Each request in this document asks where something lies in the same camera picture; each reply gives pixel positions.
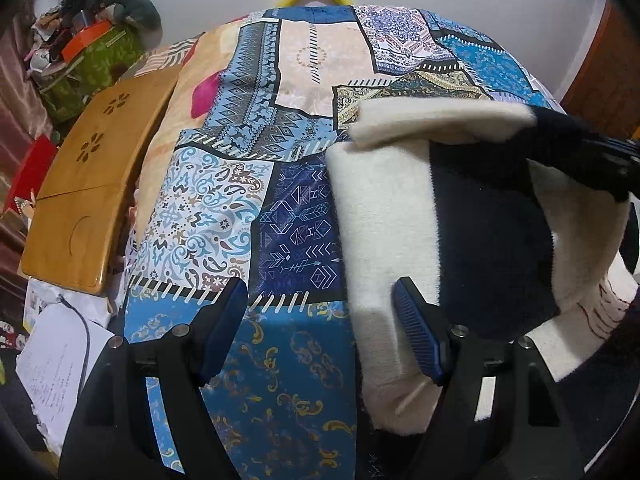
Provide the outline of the blue patchwork bedspread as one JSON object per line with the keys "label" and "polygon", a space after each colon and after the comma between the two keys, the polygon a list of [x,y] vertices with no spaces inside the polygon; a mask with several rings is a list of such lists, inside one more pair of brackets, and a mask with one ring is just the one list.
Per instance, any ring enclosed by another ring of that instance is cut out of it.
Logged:
{"label": "blue patchwork bedspread", "polygon": [[241,477],[381,479],[326,150],[367,99],[555,99],[490,37],[425,10],[296,6],[243,20],[134,244],[124,333],[160,338],[240,278],[250,304],[203,398]]}

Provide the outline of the wooden folding lap table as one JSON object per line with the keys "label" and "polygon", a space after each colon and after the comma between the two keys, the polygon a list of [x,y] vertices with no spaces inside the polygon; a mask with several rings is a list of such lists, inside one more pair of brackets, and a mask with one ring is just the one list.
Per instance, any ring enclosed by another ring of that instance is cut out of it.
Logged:
{"label": "wooden folding lap table", "polygon": [[90,101],[37,194],[21,258],[24,274],[78,292],[104,291],[134,173],[180,70],[176,65],[123,80]]}

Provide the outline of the red box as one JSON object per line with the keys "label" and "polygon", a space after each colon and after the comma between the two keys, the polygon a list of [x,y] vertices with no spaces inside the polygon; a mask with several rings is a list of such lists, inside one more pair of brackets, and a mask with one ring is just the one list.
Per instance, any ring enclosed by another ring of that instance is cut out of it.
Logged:
{"label": "red box", "polygon": [[49,171],[58,149],[46,136],[38,136],[32,142],[21,165],[18,167],[8,196],[4,201],[2,212],[13,210],[18,212],[16,199],[30,200],[31,202],[39,193],[44,178]]}

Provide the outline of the white paper stack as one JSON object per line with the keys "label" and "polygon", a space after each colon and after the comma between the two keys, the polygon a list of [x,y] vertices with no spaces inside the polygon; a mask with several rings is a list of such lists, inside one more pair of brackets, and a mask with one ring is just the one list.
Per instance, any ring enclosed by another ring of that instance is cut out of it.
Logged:
{"label": "white paper stack", "polygon": [[62,453],[81,389],[112,336],[107,325],[114,313],[105,297],[28,281],[23,315],[28,338],[16,372],[55,455]]}

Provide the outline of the white and navy fleece garment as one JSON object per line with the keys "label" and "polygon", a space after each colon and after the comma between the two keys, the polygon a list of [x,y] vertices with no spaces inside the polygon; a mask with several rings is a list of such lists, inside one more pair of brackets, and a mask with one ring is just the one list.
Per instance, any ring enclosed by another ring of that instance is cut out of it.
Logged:
{"label": "white and navy fleece garment", "polygon": [[375,428],[422,432],[440,393],[393,307],[398,278],[478,336],[531,336],[556,380],[591,360],[636,296],[622,257],[635,197],[616,203],[530,159],[533,107],[367,100],[326,153]]}

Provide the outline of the grey plush toy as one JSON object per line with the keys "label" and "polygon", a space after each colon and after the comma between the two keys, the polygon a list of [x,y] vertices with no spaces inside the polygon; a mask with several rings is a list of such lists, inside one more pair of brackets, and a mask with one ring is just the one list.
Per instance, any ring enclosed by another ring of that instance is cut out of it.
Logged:
{"label": "grey plush toy", "polygon": [[129,20],[147,30],[157,30],[162,27],[162,20],[157,8],[151,0],[99,0],[108,8],[113,8],[114,22],[119,24]]}

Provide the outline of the pink curtain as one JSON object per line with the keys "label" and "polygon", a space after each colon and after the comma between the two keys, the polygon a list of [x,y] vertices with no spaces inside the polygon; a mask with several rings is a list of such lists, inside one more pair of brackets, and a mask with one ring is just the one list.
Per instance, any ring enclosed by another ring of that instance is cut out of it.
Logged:
{"label": "pink curtain", "polygon": [[[32,142],[50,136],[52,124],[40,96],[27,76],[24,57],[32,48],[34,0],[25,0],[1,32],[1,198],[11,185]],[[22,313],[26,281],[17,267],[24,238],[6,218],[1,219],[1,313]]]}

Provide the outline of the orange box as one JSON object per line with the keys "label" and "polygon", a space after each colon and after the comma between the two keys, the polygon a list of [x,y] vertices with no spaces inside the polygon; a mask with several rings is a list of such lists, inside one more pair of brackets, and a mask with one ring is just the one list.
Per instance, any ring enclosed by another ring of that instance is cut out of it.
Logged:
{"label": "orange box", "polygon": [[81,29],[63,48],[62,57],[64,62],[72,62],[78,53],[86,47],[89,47],[90,44],[98,40],[112,28],[113,25],[110,21],[100,21]]}

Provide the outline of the brown wooden door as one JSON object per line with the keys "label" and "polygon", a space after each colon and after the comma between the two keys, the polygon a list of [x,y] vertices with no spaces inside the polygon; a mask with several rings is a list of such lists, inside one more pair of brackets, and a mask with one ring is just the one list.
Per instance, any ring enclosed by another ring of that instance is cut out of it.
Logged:
{"label": "brown wooden door", "polygon": [[639,36],[623,14],[607,3],[585,61],[561,105],[598,133],[637,140],[639,92]]}

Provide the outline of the green patterned storage bag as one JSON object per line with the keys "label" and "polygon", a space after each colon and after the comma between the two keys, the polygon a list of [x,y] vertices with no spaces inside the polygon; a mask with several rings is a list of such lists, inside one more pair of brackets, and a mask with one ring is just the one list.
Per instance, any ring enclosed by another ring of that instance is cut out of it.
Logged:
{"label": "green patterned storage bag", "polygon": [[79,116],[100,91],[111,87],[143,54],[137,33],[128,25],[113,28],[86,47],[70,63],[49,65],[32,73],[51,122]]}

